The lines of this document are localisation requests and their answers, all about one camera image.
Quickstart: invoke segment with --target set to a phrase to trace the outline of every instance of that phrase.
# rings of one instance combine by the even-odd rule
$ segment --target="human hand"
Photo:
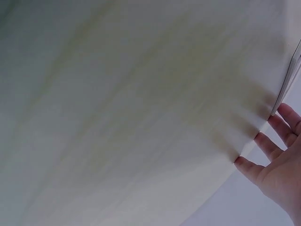
[[[235,166],[280,205],[296,226],[301,226],[301,117],[286,104],[281,104],[278,112],[284,120],[275,115],[268,122],[288,149],[284,152],[266,135],[258,133],[254,140],[271,161],[270,165],[264,167],[238,157]]]

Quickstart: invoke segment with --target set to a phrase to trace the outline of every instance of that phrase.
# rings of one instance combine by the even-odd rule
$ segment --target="finger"
[[[281,104],[278,108],[279,114],[292,128],[296,135],[301,134],[301,117],[287,104]]]
[[[238,157],[234,162],[236,168],[253,184],[259,185],[257,183],[257,178],[261,171],[264,169],[261,165],[256,165],[255,163],[245,159],[244,157]]]
[[[270,116],[268,122],[287,147],[290,147],[296,141],[297,135],[278,115]]]
[[[258,133],[254,141],[270,161],[275,160],[283,153],[283,151],[263,133]]]

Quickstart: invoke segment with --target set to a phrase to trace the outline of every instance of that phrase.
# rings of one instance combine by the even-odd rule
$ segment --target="paper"
[[[287,92],[291,88],[294,80],[299,75],[300,68],[301,68],[301,45],[300,44],[301,44],[301,41],[299,42],[298,47],[291,59],[283,86],[280,90],[276,104],[272,110],[272,115],[274,115],[276,113],[277,109],[279,108],[280,104],[282,103],[283,99],[285,98]]]
[[[301,37],[300,1],[12,3],[5,226],[180,225],[252,149]]]

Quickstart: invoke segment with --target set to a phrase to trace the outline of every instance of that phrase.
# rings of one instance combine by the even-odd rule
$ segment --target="white wall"
[[[286,99],[301,114],[301,79],[296,81]],[[281,148],[284,145],[271,127],[266,134]],[[256,147],[248,158],[257,164],[268,165],[269,160]],[[238,171],[200,207],[182,226],[292,226],[288,215],[272,200],[244,178]]]

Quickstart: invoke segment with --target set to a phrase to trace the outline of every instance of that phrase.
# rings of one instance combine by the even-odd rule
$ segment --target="hand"
[[[255,142],[271,161],[267,167],[243,157],[235,161],[237,169],[257,185],[263,194],[279,204],[301,226],[301,117],[288,105],[281,104],[279,116],[268,120],[288,149],[284,152],[266,135],[259,133]]]

